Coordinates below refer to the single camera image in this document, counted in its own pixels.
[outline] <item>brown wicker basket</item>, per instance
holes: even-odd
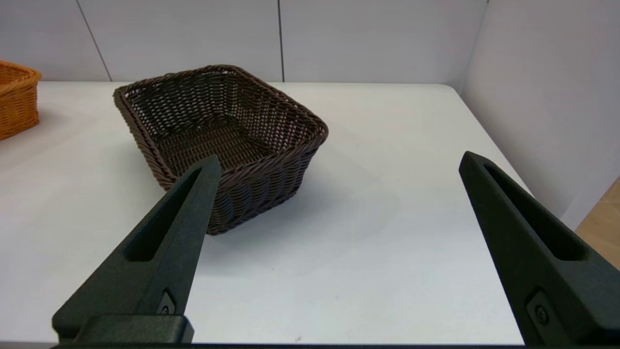
[[[0,61],[0,140],[38,124],[37,83],[41,73]]]
[[[209,235],[292,197],[328,133],[304,106],[231,65],[122,86],[114,101],[164,189],[196,161],[217,154],[222,178]]]

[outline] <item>table surface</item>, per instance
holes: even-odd
[[[113,105],[121,85],[42,82],[40,125],[0,142],[0,341],[55,342],[54,312],[164,194]],[[460,159],[523,183],[456,92],[273,85],[329,138],[294,198],[205,239],[194,342],[523,343]]]

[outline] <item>orange wicker basket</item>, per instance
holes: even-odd
[[[0,140],[38,124],[40,79],[34,69],[0,60]]]

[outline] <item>screw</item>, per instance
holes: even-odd
[[[547,309],[538,305],[534,311],[536,313],[536,319],[541,323],[541,325],[546,325],[549,323],[549,314],[547,313]]]

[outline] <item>basket rim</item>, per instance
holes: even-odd
[[[114,91],[114,98],[118,102],[122,103],[123,107],[127,111],[127,112],[121,112],[121,115],[128,122],[129,120],[127,117],[130,117],[131,118],[130,121],[136,124],[137,129],[140,132],[141,138],[143,139],[144,142],[146,142],[148,150],[151,152],[150,155],[154,158],[154,160],[157,161],[160,169],[164,172],[164,175],[168,177],[170,180],[175,181],[177,178],[179,178],[179,176],[177,176],[176,174],[173,174],[172,170],[166,164],[166,161],[164,160],[163,156],[161,156],[161,154],[159,153],[157,146],[155,146],[155,143],[153,142],[151,135],[148,134],[148,132],[146,131],[146,128],[144,127],[142,121],[138,117],[136,111],[130,106],[129,100],[125,97],[125,94],[129,90],[133,88],[142,87],[145,84],[163,83],[163,82],[178,78],[179,76],[192,75],[192,74],[204,71],[204,70],[212,70],[214,68],[226,68],[229,70],[236,71],[243,77],[251,80],[253,83],[260,86],[262,89],[265,89],[267,92],[274,95],[274,97],[277,98],[286,107],[297,109],[303,114],[306,114],[306,116],[312,118],[313,121],[319,126],[317,128],[317,132],[309,135],[306,139],[304,139],[302,142],[298,144],[290,145],[289,147],[282,149],[278,152],[275,152],[273,154],[269,154],[268,156],[265,156],[259,159],[258,161],[255,161],[252,163],[241,164],[235,168],[230,168],[226,170],[224,173],[222,173],[221,181],[219,184],[220,189],[226,189],[229,186],[234,186],[241,178],[269,173],[270,170],[276,164],[286,163],[298,157],[300,153],[306,153],[312,149],[316,149],[321,144],[323,144],[325,140],[327,139],[329,129],[327,127],[327,124],[325,124],[325,122],[321,120],[321,118],[319,118],[317,115],[315,115],[313,112],[311,112],[308,108],[306,108],[300,103],[296,103],[295,105],[293,105],[292,103],[287,101],[285,98],[280,96],[280,94],[283,92],[265,83],[261,79],[250,74],[245,69],[239,66],[208,65],[208,66],[204,66],[198,69],[184,70],[184,71],[180,71],[177,73],[168,73],[166,75],[157,76],[155,78],[143,79],[143,80],[136,81],[134,83],[131,83],[125,86],[120,86]]]
[[[0,84],[0,94],[5,94],[19,88],[31,86],[41,80],[41,73],[33,68],[3,60],[0,60],[0,66],[3,68],[25,72],[25,75],[21,78],[17,78],[8,83]]]

